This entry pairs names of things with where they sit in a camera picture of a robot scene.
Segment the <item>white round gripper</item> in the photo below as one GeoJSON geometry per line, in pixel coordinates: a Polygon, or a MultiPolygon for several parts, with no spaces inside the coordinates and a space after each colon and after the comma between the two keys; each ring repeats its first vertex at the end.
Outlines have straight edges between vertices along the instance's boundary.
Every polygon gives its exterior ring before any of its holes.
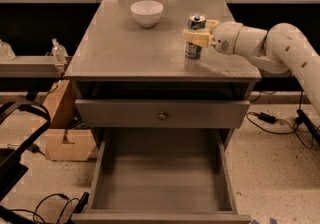
{"type": "Polygon", "coordinates": [[[234,21],[220,23],[219,20],[208,19],[205,27],[207,29],[183,29],[182,37],[186,42],[192,43],[196,46],[208,48],[212,44],[219,53],[226,55],[234,54],[234,47],[238,35],[244,27],[242,23],[234,21]]]}

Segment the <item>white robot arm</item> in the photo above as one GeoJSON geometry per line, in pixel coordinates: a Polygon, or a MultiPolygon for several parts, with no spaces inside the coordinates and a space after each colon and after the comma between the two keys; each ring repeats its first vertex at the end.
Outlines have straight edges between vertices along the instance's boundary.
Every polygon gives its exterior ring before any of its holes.
{"type": "Polygon", "coordinates": [[[263,30],[234,21],[208,20],[202,29],[183,29],[182,37],[203,48],[213,46],[219,53],[242,56],[269,73],[290,71],[320,115],[320,56],[292,24],[279,23],[263,30]]]}

